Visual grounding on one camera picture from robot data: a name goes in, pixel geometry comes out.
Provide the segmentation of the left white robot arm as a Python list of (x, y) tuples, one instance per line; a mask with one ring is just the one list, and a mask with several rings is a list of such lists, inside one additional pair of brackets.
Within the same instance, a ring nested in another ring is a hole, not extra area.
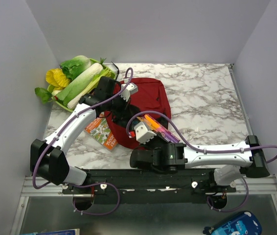
[(67, 120), (43, 141), (36, 139), (30, 147), (30, 170), (33, 173), (32, 184), (39, 189), (35, 178), (40, 176), (55, 185), (72, 184), (79, 193), (90, 189), (90, 181), (85, 170), (69, 165), (66, 154), (80, 133), (102, 112), (116, 116), (129, 111), (131, 95), (138, 91), (137, 85), (128, 81), (120, 84), (108, 77), (99, 80), (93, 94), (83, 95)]

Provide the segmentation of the red backpack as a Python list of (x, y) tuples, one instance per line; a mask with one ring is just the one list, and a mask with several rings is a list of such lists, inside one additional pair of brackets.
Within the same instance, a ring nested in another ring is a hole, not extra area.
[(123, 147), (134, 149), (139, 145), (135, 138), (130, 138), (126, 132), (126, 125), (130, 118), (143, 111), (156, 111), (171, 118), (171, 107), (161, 81), (154, 78), (133, 78), (138, 91), (131, 95), (127, 110), (120, 113), (105, 112), (104, 116), (117, 143)]

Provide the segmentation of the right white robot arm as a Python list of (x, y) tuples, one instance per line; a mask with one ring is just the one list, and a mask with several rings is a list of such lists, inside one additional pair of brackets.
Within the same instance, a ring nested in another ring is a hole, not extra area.
[(185, 143), (164, 143), (157, 141), (147, 147), (134, 149), (130, 157), (130, 167), (160, 172), (175, 172), (203, 165), (218, 165), (207, 186), (217, 192), (234, 180), (265, 178), (270, 175), (264, 152), (258, 137), (249, 135), (244, 141), (226, 145), (199, 145), (192, 149)]

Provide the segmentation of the orange paperback book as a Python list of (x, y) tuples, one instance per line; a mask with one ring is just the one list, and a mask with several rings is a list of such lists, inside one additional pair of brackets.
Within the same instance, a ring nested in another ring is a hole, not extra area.
[(104, 146), (108, 150), (113, 150), (118, 142), (112, 131), (109, 128), (104, 114), (100, 114), (98, 118), (92, 121), (86, 128), (85, 131), (93, 137), (99, 144)]

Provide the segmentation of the Roald Dahl Charlie book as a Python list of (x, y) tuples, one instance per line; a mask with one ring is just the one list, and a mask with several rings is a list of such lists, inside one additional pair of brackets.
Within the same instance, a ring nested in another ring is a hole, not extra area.
[(165, 128), (162, 124), (156, 121), (149, 114), (145, 114), (142, 117), (137, 117), (140, 122), (143, 122), (149, 131), (153, 131), (160, 138), (164, 139), (167, 142), (179, 143), (180, 140), (173, 135), (167, 128)]

